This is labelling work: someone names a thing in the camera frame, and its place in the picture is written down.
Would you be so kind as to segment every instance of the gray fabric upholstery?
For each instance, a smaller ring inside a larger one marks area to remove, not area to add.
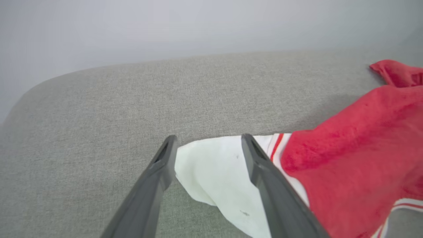
[[[382,85],[368,66],[386,58],[423,66],[415,49],[242,53],[41,83],[3,123],[0,237],[97,237],[168,135],[183,145],[312,129]],[[402,217],[390,227],[410,230]],[[177,181],[166,191],[157,237],[243,236]]]

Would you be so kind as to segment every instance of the white wall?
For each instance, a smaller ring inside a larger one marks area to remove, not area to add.
[[[80,69],[416,44],[422,10],[423,0],[0,0],[0,122],[33,86]]]

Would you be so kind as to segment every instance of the striped trim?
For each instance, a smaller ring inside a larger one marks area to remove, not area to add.
[[[391,212],[397,210],[397,209],[410,209],[418,212],[423,212],[423,201],[421,200],[415,200],[410,198],[402,198],[397,200],[392,209]],[[373,238],[385,238],[387,232],[388,232],[388,224],[389,224],[389,217],[386,218],[385,223],[377,229],[376,233],[373,234]]]
[[[275,167],[279,169],[282,175],[286,178],[289,184],[294,188],[297,194],[301,197],[303,202],[309,207],[310,203],[308,201],[307,193],[304,186],[300,181],[294,177],[289,176],[282,168],[280,164],[280,159],[282,158],[283,150],[285,149],[289,138],[291,137],[290,133],[285,134],[274,134],[272,140],[270,141],[267,154],[270,155],[270,160],[273,162]]]

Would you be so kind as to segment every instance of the couch cushion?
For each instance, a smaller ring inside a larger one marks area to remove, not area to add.
[[[168,135],[183,145],[312,129],[382,85],[368,66],[387,58],[423,66],[414,49],[242,53],[108,66],[43,82],[3,123],[0,236],[99,236]],[[157,237],[188,236],[245,235],[174,181]]]

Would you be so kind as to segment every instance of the white cloth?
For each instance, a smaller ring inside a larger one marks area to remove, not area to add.
[[[269,157],[274,154],[280,158],[289,136],[275,134],[254,139]],[[308,205],[301,183],[282,170],[279,159],[274,163]],[[193,199],[217,206],[228,221],[247,235],[271,237],[260,193],[248,176],[241,136],[204,139],[178,148],[175,171]]]

